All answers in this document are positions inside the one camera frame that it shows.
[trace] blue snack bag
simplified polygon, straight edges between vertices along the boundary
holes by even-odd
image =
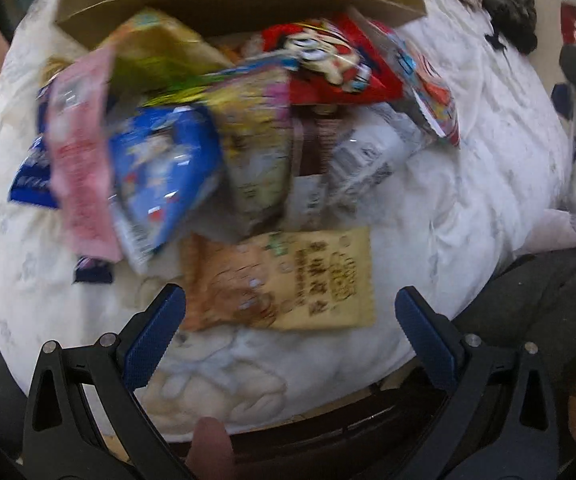
[[[23,161],[12,181],[8,200],[57,209],[59,205],[50,193],[50,160],[44,144],[46,112],[51,85],[52,82],[49,82],[41,88],[37,95],[37,132],[39,136],[30,146],[26,160]]]
[[[219,138],[204,107],[140,108],[126,129],[110,139],[110,152],[124,223],[115,229],[133,263],[131,253],[156,251],[216,189],[222,165]],[[126,221],[132,236],[139,233],[134,243],[122,235]]]

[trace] blue gripper pad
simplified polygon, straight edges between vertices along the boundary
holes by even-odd
[[[395,315],[435,388],[453,393],[465,361],[462,334],[426,303],[413,286],[395,298]]]
[[[185,315],[184,290],[169,283],[144,312],[126,324],[119,334],[116,355],[129,391],[148,384]]]

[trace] pink snack package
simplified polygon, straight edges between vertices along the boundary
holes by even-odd
[[[108,198],[112,170],[102,122],[112,47],[98,48],[54,80],[48,103],[46,143],[50,190],[60,204],[68,243],[76,254],[118,262]]]

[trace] cartoon character on red bag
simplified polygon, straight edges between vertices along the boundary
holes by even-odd
[[[370,67],[330,22],[287,25],[278,47],[295,54],[301,66],[322,74],[344,92],[362,92],[369,84]]]

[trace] metal screw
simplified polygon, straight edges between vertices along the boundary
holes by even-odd
[[[117,341],[117,334],[108,332],[99,338],[99,344],[101,346],[112,346],[114,342]]]
[[[466,334],[464,339],[466,340],[466,345],[477,348],[481,346],[481,337],[476,334]]]
[[[55,341],[47,341],[42,346],[42,351],[44,354],[51,354],[57,349],[57,343]]]
[[[539,351],[539,347],[532,342],[527,342],[524,345],[524,348],[526,349],[526,351],[530,354],[530,355],[536,355],[536,353]]]

